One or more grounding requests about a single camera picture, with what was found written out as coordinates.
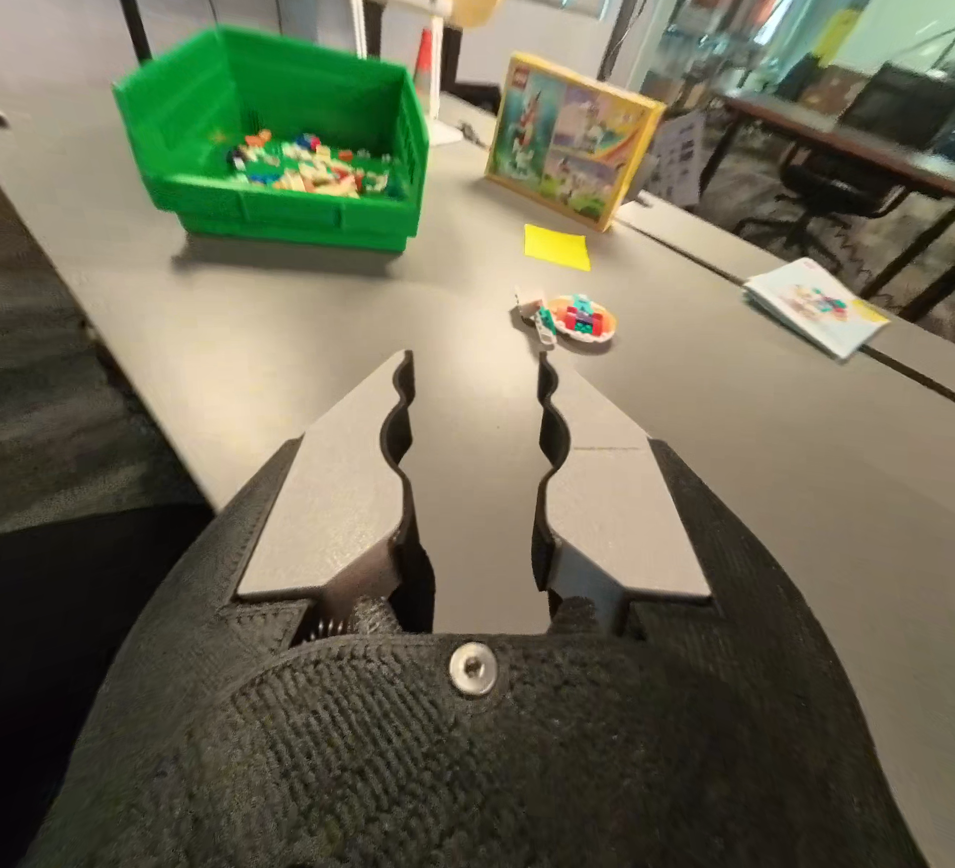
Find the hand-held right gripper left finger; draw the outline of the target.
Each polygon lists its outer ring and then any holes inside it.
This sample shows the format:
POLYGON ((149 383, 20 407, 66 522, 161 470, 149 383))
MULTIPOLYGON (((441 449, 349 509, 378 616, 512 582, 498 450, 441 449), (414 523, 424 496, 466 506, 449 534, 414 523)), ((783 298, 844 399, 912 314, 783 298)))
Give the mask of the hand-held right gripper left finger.
POLYGON ((412 633, 434 627, 435 573, 401 462, 412 446, 414 360, 403 349, 312 422, 236 587, 244 602, 304 600, 345 623, 385 599, 412 633))

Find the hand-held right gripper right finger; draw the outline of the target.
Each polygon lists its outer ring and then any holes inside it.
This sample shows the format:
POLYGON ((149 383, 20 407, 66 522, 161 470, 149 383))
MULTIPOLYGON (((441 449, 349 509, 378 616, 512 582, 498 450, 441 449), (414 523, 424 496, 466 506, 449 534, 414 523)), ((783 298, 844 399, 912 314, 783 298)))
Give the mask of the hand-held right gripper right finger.
POLYGON ((532 570, 555 606, 585 599, 605 633, 637 600, 707 604, 710 583, 650 435, 574 369, 539 356, 540 448, 532 570))

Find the round rainbow brick plate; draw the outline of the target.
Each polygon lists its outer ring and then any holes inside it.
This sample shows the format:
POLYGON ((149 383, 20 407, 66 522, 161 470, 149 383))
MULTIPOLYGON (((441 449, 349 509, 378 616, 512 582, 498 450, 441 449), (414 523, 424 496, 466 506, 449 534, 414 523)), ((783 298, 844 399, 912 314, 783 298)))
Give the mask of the round rainbow brick plate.
POLYGON ((567 294, 547 300, 557 336, 582 345, 607 345, 617 334, 618 319, 604 305, 581 293, 567 294))

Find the white brick assembly teal brick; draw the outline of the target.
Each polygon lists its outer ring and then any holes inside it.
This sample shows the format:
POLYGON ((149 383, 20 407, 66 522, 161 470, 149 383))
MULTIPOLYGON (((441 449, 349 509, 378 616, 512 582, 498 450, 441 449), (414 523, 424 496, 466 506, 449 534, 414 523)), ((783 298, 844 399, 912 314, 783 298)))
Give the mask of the white brick assembly teal brick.
POLYGON ((544 289, 515 288, 513 310, 522 325, 527 325, 534 330, 544 351, 556 349, 558 344, 556 324, 548 307, 544 289))

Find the pile of toy bricks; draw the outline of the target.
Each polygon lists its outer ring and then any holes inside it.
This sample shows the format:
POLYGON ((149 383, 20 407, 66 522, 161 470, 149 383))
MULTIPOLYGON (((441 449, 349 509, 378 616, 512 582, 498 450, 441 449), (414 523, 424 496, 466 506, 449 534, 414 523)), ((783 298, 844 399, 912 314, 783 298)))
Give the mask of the pile of toy bricks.
POLYGON ((247 134, 223 153, 236 182, 279 192, 402 200, 405 182, 389 153, 330 146, 319 135, 247 134))

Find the green plastic bin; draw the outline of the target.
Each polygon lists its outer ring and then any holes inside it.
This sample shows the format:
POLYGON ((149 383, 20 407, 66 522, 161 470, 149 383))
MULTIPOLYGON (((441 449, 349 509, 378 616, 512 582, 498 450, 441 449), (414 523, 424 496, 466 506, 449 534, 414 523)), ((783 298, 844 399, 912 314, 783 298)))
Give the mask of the green plastic bin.
POLYGON ((113 96, 153 205, 191 235, 388 253, 416 236, 429 135, 403 67, 215 26, 115 84, 113 96), (262 129, 389 153, 407 195, 341 198, 236 182, 222 155, 262 129))

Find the colourful toy set box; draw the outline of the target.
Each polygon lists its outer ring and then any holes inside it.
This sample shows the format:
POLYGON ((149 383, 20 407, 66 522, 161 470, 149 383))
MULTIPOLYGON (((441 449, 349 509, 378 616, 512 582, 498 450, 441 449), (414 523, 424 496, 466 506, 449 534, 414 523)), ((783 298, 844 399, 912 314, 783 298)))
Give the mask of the colourful toy set box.
POLYGON ((606 232, 666 110, 654 98, 515 52, 484 176, 606 232))

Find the yellow sticky note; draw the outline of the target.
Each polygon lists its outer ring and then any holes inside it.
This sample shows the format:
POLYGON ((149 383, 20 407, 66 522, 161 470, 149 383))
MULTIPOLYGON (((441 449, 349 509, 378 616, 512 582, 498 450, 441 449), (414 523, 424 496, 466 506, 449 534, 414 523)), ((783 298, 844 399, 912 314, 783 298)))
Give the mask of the yellow sticky note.
POLYGON ((530 223, 523 227, 523 231, 524 256, 581 272, 591 270, 586 236, 558 232, 530 223))

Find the instruction booklet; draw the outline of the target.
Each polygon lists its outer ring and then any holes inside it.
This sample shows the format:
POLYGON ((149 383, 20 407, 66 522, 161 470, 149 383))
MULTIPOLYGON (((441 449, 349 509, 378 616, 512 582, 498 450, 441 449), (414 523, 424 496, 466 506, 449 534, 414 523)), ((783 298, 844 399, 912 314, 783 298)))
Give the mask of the instruction booklet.
POLYGON ((809 258, 748 278, 742 292, 750 303, 840 362, 890 323, 809 258))

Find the person's leg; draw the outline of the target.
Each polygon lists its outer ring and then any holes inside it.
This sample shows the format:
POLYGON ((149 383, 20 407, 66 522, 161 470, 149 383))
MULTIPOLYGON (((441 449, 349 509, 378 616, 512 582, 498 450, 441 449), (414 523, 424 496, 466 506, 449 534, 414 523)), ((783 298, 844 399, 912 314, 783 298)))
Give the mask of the person's leg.
POLYGON ((2 535, 2 866, 26 853, 115 653, 212 519, 170 504, 2 535))

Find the printed white paper sheet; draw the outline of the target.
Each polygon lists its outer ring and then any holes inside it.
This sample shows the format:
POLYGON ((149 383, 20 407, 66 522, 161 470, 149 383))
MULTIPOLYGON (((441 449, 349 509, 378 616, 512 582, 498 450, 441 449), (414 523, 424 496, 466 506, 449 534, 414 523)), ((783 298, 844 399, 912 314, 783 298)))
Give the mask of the printed white paper sheet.
POLYGON ((650 147, 655 167, 647 191, 683 209, 698 206, 706 115, 692 110, 660 124, 650 147))

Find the black office chair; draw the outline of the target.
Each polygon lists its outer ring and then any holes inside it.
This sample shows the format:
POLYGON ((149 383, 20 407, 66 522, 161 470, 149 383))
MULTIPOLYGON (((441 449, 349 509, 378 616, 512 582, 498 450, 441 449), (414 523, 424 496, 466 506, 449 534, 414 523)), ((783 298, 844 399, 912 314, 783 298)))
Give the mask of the black office chair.
MULTIPOLYGON (((935 154, 944 129, 953 123, 953 79, 918 74, 884 64, 836 120, 906 148, 935 154)), ((847 217, 878 219, 896 210, 911 194, 888 171, 842 154, 811 150, 790 141, 777 168, 785 190, 777 197, 798 208, 789 219, 745 217, 732 230, 753 242, 782 237, 802 257, 816 252, 833 269, 840 260, 810 229, 816 219, 848 228, 847 217)))

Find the dark wooden desk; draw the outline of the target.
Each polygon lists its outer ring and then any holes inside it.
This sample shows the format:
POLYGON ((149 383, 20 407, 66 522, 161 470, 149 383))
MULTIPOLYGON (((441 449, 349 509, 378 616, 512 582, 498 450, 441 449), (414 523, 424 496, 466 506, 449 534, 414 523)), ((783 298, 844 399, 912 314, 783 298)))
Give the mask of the dark wooden desk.
MULTIPOLYGON (((744 126, 761 124, 771 134, 795 140, 811 150, 842 154, 857 162, 888 171, 904 190, 937 199, 954 198, 954 165, 939 156, 915 151, 887 139, 840 124, 835 118, 806 109, 790 101, 741 89, 716 94, 729 113, 727 127, 700 173, 702 195, 744 126)), ((953 226, 953 207, 916 237, 889 265, 861 291, 864 299, 874 297, 884 286, 913 265, 953 226)), ((901 312, 902 320, 920 323, 954 292, 953 264, 912 299, 901 312)))

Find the orange traffic cone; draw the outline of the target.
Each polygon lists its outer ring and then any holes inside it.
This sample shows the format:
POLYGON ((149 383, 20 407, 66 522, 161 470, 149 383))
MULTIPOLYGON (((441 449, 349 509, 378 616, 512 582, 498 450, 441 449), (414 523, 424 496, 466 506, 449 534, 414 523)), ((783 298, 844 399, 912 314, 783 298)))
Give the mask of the orange traffic cone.
POLYGON ((439 103, 439 29, 432 23, 425 26, 420 35, 413 67, 412 81, 422 112, 429 120, 437 119, 439 103))

